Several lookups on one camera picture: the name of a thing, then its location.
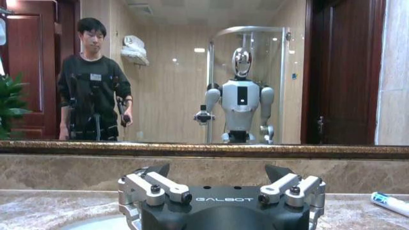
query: mirror frame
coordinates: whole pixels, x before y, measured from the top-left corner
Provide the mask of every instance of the mirror frame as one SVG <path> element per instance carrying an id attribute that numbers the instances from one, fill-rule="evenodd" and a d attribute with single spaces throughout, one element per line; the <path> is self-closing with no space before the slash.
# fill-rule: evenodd
<path id="1" fill-rule="evenodd" d="M 0 141 L 0 154 L 264 159 L 409 160 L 409 146 Z"/>

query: name badge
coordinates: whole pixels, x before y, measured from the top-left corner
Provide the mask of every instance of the name badge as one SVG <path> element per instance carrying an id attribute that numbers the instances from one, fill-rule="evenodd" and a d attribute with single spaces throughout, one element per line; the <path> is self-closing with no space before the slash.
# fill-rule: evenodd
<path id="1" fill-rule="evenodd" d="M 89 75 L 89 80 L 92 80 L 92 81 L 101 81 L 103 80 L 103 76 L 100 74 L 92 73 Z"/>

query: shower enclosure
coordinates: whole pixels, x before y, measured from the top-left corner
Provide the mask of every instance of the shower enclosure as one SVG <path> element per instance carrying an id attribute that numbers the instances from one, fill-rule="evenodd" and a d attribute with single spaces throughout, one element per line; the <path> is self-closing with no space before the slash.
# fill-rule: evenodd
<path id="1" fill-rule="evenodd" d="M 235 77 L 232 67 L 233 51 L 245 47 L 252 52 L 249 79 L 274 90 L 274 102 L 268 124 L 274 127 L 274 144 L 281 143 L 285 27 L 237 26 L 224 29 L 211 38 L 207 52 L 207 83 L 220 86 Z M 213 108 L 215 121 L 207 125 L 207 143 L 221 143 L 225 130 L 225 117 L 219 105 Z M 260 106 L 253 116 L 251 133 L 256 142 L 260 135 Z"/>

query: humanoid robot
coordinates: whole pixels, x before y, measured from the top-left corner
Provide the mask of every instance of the humanoid robot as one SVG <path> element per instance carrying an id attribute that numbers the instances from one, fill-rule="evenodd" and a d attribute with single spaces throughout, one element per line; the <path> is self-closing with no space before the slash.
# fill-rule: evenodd
<path id="1" fill-rule="evenodd" d="M 261 124 L 260 133 L 264 136 L 262 142 L 272 144 L 274 129 L 268 125 L 270 117 L 270 106 L 274 101 L 274 90 L 268 87 L 260 87 L 248 79 L 252 66 L 252 53 L 243 47 L 237 48 L 233 57 L 235 78 L 220 87 L 216 83 L 208 85 L 205 92 L 205 104 L 201 105 L 201 111 L 195 115 L 195 120 L 201 124 L 215 119 L 212 110 L 221 97 L 221 107 L 225 113 L 225 126 L 228 133 L 224 133 L 221 139 L 225 143 L 247 143 L 254 141 L 254 136 L 249 133 L 252 127 L 252 118 L 261 104 Z"/>

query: curved metal frame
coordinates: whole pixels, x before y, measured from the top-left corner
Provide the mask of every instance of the curved metal frame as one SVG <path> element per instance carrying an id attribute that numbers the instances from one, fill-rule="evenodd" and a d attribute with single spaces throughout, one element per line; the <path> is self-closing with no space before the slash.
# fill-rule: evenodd
<path id="1" fill-rule="evenodd" d="M 213 83 L 213 63 L 215 63 L 215 39 L 223 35 L 233 34 L 233 33 L 253 33 L 253 32 L 282 32 L 285 36 L 285 28 L 284 27 L 266 27 L 266 26 L 235 26 L 229 27 L 221 31 L 219 31 L 209 40 L 208 48 L 207 48 L 207 84 Z M 282 40 L 282 53 L 281 53 L 281 87 L 284 86 L 284 54 L 285 54 L 285 46 Z M 282 95 L 280 95 L 280 126 L 282 123 L 282 103 L 281 103 Z M 207 134 L 205 134 L 205 142 L 212 143 L 212 128 L 213 121 L 211 120 L 207 124 Z"/>

